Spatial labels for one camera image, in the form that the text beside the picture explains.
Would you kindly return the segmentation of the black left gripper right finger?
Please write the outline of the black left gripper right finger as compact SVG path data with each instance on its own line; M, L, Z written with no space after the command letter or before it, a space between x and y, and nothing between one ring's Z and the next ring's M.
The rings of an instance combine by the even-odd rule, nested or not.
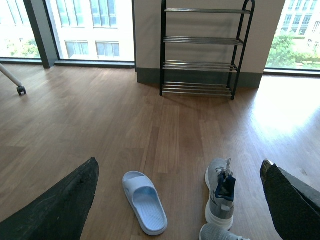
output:
M320 192L265 159L260 168L275 230L283 240L320 238Z

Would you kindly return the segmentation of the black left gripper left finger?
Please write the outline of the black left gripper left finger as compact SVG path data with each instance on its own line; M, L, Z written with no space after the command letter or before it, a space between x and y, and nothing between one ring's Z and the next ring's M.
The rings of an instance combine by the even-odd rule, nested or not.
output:
M92 207L99 164L92 157L0 224L2 240L79 240Z

